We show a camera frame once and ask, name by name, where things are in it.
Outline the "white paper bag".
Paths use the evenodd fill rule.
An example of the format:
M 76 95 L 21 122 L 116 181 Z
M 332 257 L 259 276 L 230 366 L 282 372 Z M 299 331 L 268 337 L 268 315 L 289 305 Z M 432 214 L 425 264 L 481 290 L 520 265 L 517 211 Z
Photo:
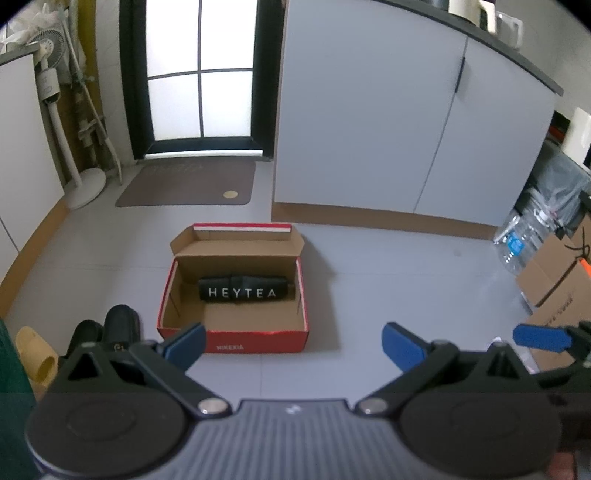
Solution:
M 510 346 L 515 351 L 530 374 L 539 372 L 538 365 L 532 356 L 531 351 L 527 347 L 518 346 L 512 340 L 506 340 L 501 337 L 495 337 L 489 343 L 489 347 L 491 346 Z

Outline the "brown door mat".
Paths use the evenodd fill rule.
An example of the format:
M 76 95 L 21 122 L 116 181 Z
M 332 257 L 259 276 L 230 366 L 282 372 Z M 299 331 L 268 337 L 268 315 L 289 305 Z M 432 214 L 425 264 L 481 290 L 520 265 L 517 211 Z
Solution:
M 252 197 L 256 161 L 194 157 L 144 165 L 117 207 L 245 205 Z

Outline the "white mop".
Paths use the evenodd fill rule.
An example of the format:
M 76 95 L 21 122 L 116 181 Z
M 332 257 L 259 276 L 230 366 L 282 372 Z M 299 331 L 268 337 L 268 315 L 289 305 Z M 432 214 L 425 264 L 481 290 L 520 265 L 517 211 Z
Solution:
M 114 146 L 107 134 L 107 131 L 103 125 L 101 117 L 98 114 L 98 111 L 92 101 L 92 98 L 90 96 L 90 92 L 89 92 L 88 87 L 86 85 L 86 79 L 85 79 L 82 69 L 80 67 L 80 64 L 79 64 L 79 61 L 78 61 L 78 58 L 76 56 L 76 52 L 74 49 L 74 45 L 73 45 L 69 30 L 67 27 L 64 28 L 64 33 L 65 33 L 65 38 L 66 38 L 68 48 L 70 50 L 70 59 L 72 61 L 73 67 L 74 67 L 75 77 L 76 77 L 77 82 L 80 85 L 82 92 L 83 92 L 83 94 L 87 100 L 87 103 L 90 107 L 91 113 L 92 113 L 94 120 L 95 120 L 95 126 L 99 132 L 99 135 L 102 138 L 103 143 L 106 145 L 107 150 L 109 151 L 111 159 L 113 161 L 113 164 L 115 165 L 116 174 L 117 174 L 117 178 L 119 180 L 119 183 L 123 184 L 123 172 L 122 172 L 122 166 L 121 166 L 120 159 L 119 159 L 119 157 L 114 149 Z

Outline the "yellow slipper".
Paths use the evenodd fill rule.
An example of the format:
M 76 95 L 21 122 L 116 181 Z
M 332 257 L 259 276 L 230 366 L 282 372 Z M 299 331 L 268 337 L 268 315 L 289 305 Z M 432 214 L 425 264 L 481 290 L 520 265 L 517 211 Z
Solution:
M 40 400 L 58 372 L 58 354 L 33 328 L 22 327 L 15 337 L 16 349 L 36 400 Z

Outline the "clear water bottle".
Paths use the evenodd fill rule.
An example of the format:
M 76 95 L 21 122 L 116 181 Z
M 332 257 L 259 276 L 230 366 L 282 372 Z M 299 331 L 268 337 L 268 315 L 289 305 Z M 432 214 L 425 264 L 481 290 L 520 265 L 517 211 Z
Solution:
M 493 237 L 493 244 L 504 267 L 518 276 L 546 238 L 554 232 L 551 217 L 542 209 L 512 209 Z

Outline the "black slipper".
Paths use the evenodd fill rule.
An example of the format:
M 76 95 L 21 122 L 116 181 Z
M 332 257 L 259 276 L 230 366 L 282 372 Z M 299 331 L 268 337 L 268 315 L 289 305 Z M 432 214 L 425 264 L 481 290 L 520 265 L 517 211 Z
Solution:
M 65 358 L 69 358 L 74 351 L 84 343 L 100 343 L 103 336 L 103 326 L 94 320 L 81 321 L 71 336 Z

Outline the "small cardboard box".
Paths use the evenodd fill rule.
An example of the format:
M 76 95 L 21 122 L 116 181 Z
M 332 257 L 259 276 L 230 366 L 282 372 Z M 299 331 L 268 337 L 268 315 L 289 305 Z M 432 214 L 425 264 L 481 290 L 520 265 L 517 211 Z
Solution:
M 582 228 L 574 239 L 549 235 L 517 276 L 526 301 L 540 307 L 576 266 L 590 264 L 590 237 Z

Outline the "red cardboard shoe box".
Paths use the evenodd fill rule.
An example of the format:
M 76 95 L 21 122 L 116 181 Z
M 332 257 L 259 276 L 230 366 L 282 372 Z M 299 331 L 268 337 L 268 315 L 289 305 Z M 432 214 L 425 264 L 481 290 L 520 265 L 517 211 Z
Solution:
M 195 223 L 173 254 L 156 328 L 168 338 L 200 323 L 213 354 L 304 350 L 310 334 L 301 253 L 287 223 Z

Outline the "white standing fan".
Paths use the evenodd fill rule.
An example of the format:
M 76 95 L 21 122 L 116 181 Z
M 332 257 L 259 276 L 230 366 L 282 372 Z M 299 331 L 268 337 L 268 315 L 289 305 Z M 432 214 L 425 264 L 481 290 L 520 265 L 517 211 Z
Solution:
M 57 28 L 47 28 L 35 34 L 28 45 L 38 47 L 34 64 L 40 67 L 36 77 L 39 99 L 47 107 L 55 138 L 71 176 L 64 187 L 65 202 L 69 210 L 78 210 L 102 193 L 106 174 L 100 168 L 78 170 L 59 116 L 57 102 L 61 91 L 56 66 L 65 54 L 65 36 Z

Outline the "black shopping bag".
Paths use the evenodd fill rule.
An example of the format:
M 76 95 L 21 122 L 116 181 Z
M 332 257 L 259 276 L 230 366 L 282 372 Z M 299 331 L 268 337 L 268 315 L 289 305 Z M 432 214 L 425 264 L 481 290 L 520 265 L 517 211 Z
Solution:
M 276 276 L 231 275 L 205 277 L 197 282 L 199 298 L 208 303 L 245 303 L 287 298 L 290 282 Z

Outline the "white side cabinet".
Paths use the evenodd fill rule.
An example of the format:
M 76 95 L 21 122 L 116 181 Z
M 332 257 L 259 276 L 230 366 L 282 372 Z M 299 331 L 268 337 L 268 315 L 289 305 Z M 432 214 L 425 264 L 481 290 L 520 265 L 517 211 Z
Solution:
M 1 317 L 69 213 L 38 98 L 36 44 L 1 56 Z

